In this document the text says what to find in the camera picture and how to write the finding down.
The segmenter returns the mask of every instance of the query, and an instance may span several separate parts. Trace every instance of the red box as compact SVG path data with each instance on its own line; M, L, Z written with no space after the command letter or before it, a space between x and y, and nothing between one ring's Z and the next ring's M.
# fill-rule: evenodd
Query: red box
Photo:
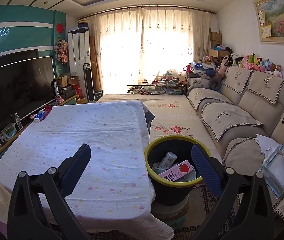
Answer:
M72 88L76 90L76 93L79 95L80 98L83 97L81 86L79 86L79 85L72 85Z

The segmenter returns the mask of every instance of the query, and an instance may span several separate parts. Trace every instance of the teal wall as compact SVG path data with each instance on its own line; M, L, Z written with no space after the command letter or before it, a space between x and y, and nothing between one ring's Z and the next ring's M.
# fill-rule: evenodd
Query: teal wall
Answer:
M0 28L0 31L3 31L3 35L0 33L0 53L13 49L54 46L58 42L59 37L65 39L66 14L63 12L23 5L0 5L0 23L9 22L26 22L26 25L30 25L30 22L52 24L53 28L42 26ZM64 31L61 34L58 34L55 29L58 23L62 23L64 27ZM61 61L57 61L52 49L40 50L39 57L43 56L53 56L56 76L69 72L69 66L62 65Z

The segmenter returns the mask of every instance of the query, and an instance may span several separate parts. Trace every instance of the curtain rod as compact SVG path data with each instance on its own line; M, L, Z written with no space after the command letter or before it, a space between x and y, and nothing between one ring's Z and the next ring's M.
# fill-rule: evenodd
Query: curtain rod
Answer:
M90 15L87 15L87 16L85 16L85 17L79 18L78 20L83 20L83 19L85 19L85 18L88 18L88 17L91 17L91 16L95 16L95 15L98 15L98 14L102 14L102 13L114 12L114 11L118 11L118 10L131 9L131 8L143 8L143 7L181 8L181 9L190 9L190 10L196 10L196 11L208 12L208 13L216 14L216 12L212 12L212 11L207 11L207 10L202 10L202 9L197 9L197 8L191 8L191 7L183 7L183 6L172 6L172 5L140 5L140 6L123 7L123 8L107 10L107 11L103 11L103 12L99 12L99 13L95 13L95 14L90 14Z

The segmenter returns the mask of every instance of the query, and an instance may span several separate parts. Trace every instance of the yellow rim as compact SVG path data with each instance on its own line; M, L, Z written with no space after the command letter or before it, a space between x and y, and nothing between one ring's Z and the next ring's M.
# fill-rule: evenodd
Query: yellow rim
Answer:
M183 140L183 141L188 141L188 142L192 142L194 144L200 144L202 149L204 149L206 151L206 153L211 156L210 154L210 151L209 149L207 149L205 147L204 144L202 144L201 142L199 142L198 140L196 139L193 139L191 137L188 137L188 136L185 136L185 135L167 135L167 136L163 136L163 137L160 137L156 140L154 140L153 142L151 142L147 148L145 149L144 151L144 155L145 155L145 161L146 161L146 169L147 169L147 172L149 173L149 175L155 179L157 182L160 182L161 184L164 184L164 185L167 185L167 186L170 186L170 187L190 187L190 186L193 186L197 183L199 183L200 181L202 181L202 177L198 177L197 179L194 179L194 180L191 180L191 181L188 181L188 182L175 182L175 181L168 181L166 179L163 179L161 178L159 175L157 175L153 170L152 168L150 167L148 161L147 161L147 158L149 156L149 153L151 151L151 149L161 143L161 142L164 142L164 141L167 141L167 140Z

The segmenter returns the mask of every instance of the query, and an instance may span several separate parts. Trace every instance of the television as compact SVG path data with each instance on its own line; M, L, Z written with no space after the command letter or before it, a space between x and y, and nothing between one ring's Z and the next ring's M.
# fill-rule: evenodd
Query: television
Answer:
M24 50L24 51L18 51L15 53L6 54L3 56L0 56L0 67L11 64L11 63L15 63L18 61L32 59L36 57L39 57L38 49L30 49L30 50Z
M55 99L52 56L23 60L0 67L0 134L14 113L28 117Z

